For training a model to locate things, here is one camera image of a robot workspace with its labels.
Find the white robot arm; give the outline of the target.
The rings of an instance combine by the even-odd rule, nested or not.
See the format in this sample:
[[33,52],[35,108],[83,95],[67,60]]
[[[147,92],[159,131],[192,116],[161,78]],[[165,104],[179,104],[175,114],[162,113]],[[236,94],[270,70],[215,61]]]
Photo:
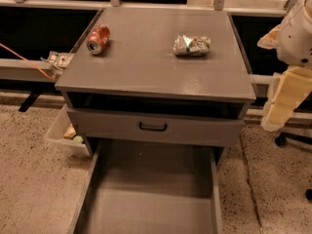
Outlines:
[[298,0],[257,45],[275,49],[278,60],[288,65],[273,75],[261,119],[263,130],[276,132],[312,92],[312,0]]

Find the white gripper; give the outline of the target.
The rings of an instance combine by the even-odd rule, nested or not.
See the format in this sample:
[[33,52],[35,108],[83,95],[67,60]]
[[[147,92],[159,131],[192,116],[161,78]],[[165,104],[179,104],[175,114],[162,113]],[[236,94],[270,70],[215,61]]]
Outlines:
[[293,112],[312,92],[312,16],[305,3],[295,5],[276,25],[261,37],[259,48],[277,48],[278,59],[290,66],[282,75],[275,74],[269,86],[260,126],[276,132],[285,126]]

